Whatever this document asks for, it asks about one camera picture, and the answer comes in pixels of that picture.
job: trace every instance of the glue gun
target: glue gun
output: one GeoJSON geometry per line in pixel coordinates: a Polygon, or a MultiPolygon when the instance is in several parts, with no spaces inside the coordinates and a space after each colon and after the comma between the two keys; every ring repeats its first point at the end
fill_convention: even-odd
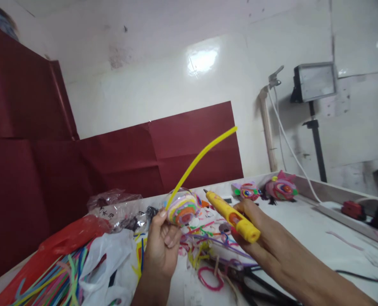
{"type": "Polygon", "coordinates": [[[260,231],[237,210],[231,207],[225,200],[212,191],[206,192],[206,198],[214,209],[227,220],[236,231],[249,243],[254,243],[260,237],[260,231]]]}

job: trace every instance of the wrist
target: wrist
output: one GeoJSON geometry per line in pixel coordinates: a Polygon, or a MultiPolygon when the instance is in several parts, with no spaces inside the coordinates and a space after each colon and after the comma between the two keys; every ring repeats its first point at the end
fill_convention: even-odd
{"type": "Polygon", "coordinates": [[[321,278],[306,279],[297,295],[304,305],[377,305],[353,283],[326,267],[321,278]]]}
{"type": "Polygon", "coordinates": [[[162,275],[159,271],[144,269],[135,296],[144,296],[146,300],[151,301],[149,305],[165,306],[168,301],[170,286],[170,277],[162,275]]]}

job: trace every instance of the white cable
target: white cable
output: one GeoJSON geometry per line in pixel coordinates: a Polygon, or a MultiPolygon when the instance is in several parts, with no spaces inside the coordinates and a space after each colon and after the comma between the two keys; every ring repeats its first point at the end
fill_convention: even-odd
{"type": "Polygon", "coordinates": [[[296,158],[295,153],[294,153],[294,150],[292,150],[292,148],[291,148],[291,145],[290,145],[290,143],[289,143],[289,141],[288,141],[287,135],[285,134],[284,128],[283,128],[283,126],[282,126],[281,120],[279,119],[278,112],[277,112],[277,110],[275,109],[275,105],[274,105],[274,102],[273,102],[273,98],[271,97],[271,93],[270,93],[270,85],[267,86],[267,90],[268,90],[268,96],[270,97],[270,101],[271,101],[271,104],[272,104],[272,106],[273,106],[274,112],[275,112],[275,114],[276,114],[276,116],[277,116],[278,123],[279,123],[279,127],[280,127],[281,132],[282,132],[282,134],[283,134],[283,136],[284,136],[285,142],[287,143],[288,147],[290,148],[290,151],[291,151],[291,153],[292,153],[292,156],[295,158],[296,163],[298,164],[298,166],[301,168],[302,172],[304,173],[304,176],[305,176],[305,178],[306,178],[307,181],[308,181],[308,184],[309,184],[309,187],[311,188],[311,191],[312,191],[312,193],[313,193],[313,196],[315,197],[315,199],[316,199],[319,203],[322,203],[322,201],[321,201],[321,200],[318,198],[318,196],[316,195],[316,192],[315,192],[315,190],[314,190],[313,187],[312,187],[311,181],[309,180],[307,173],[305,172],[304,168],[302,167],[302,165],[299,163],[298,159],[296,158]]]}
{"type": "MultiPolygon", "coordinates": [[[[278,104],[277,90],[275,89],[275,86],[274,86],[274,94],[275,94],[275,104],[277,105],[277,113],[278,113],[278,119],[279,119],[279,104],[278,104]]],[[[278,135],[279,135],[279,149],[281,151],[282,164],[284,165],[284,170],[287,172],[287,166],[285,165],[285,160],[284,160],[284,153],[282,151],[281,131],[279,130],[279,124],[278,124],[278,135]]]]}
{"type": "Polygon", "coordinates": [[[354,200],[353,202],[359,204],[361,202],[364,202],[364,201],[370,201],[370,200],[376,200],[378,201],[378,197],[367,197],[367,198],[359,198],[357,200],[354,200]]]}

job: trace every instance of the light stand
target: light stand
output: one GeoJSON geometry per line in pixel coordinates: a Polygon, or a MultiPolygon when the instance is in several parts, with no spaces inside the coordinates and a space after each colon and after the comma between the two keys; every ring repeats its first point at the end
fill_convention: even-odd
{"type": "Polygon", "coordinates": [[[301,64],[294,68],[294,90],[291,103],[308,103],[311,120],[305,122],[312,130],[315,144],[316,159],[322,182],[327,182],[321,139],[319,137],[319,123],[315,117],[313,102],[336,94],[336,70],[332,62],[301,64]]]}

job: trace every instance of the metal pole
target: metal pole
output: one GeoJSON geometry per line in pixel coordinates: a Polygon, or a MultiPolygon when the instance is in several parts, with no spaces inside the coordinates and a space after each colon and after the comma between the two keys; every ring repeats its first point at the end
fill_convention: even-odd
{"type": "Polygon", "coordinates": [[[315,144],[316,151],[316,159],[318,161],[319,176],[321,177],[322,182],[327,183],[324,156],[322,155],[321,139],[319,137],[319,123],[318,120],[315,118],[315,109],[313,107],[313,101],[309,101],[309,112],[311,114],[312,120],[305,122],[303,125],[306,125],[307,128],[312,130],[313,142],[315,144]]]}

